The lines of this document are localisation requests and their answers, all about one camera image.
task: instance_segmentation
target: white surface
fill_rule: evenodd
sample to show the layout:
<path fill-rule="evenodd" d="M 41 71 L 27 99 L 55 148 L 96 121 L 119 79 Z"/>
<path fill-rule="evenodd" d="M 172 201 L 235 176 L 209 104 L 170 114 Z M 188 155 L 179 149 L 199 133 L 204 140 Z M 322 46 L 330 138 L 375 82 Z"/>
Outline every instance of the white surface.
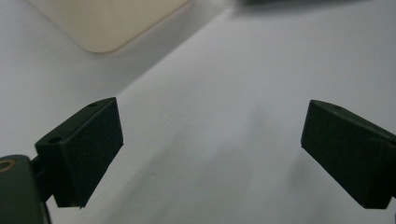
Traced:
<path fill-rule="evenodd" d="M 49 202 L 54 223 L 394 223 L 394 201 L 383 211 L 361 208 L 300 148 L 300 137 L 310 99 L 396 133 L 395 20 L 391 0 L 234 6 L 137 80 L 119 75 L 127 63 L 114 64 L 108 79 L 92 73 L 90 81 L 112 84 L 107 91 L 75 87 L 79 76 L 56 74 L 59 64 L 42 68 L 59 83 L 23 84 L 8 74 L 3 147 L 26 152 L 53 123 L 126 87 L 118 94 L 124 148 L 86 208 Z M 51 59 L 59 55 L 53 48 Z M 86 58 L 75 69 L 109 60 Z M 10 62 L 2 66 L 17 76 Z"/>

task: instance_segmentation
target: beige object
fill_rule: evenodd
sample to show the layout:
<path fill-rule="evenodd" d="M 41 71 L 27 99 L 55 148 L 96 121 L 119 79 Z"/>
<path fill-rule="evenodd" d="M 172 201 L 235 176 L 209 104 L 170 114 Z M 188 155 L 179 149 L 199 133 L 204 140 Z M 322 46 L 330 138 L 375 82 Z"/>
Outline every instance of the beige object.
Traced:
<path fill-rule="evenodd" d="M 27 0 L 84 49 L 117 49 L 189 0 Z"/>

